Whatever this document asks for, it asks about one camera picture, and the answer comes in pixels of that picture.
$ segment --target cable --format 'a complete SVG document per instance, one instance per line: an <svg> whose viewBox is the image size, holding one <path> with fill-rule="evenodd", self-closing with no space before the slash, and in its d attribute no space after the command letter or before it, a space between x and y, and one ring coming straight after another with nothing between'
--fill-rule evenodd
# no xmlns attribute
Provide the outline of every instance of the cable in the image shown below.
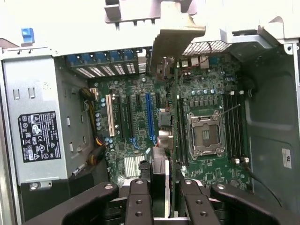
<svg viewBox="0 0 300 225"><path fill-rule="evenodd" d="M277 196L275 195L275 193L261 180L259 179L252 171L251 169L247 166L247 164L243 163L242 164L245 168L245 170L248 172L249 176L252 177L254 180L256 180L257 182L259 182L265 189L267 189L273 196L274 198L277 200L278 204L280 205L280 207L282 207L282 203L281 201L277 198Z"/></svg>

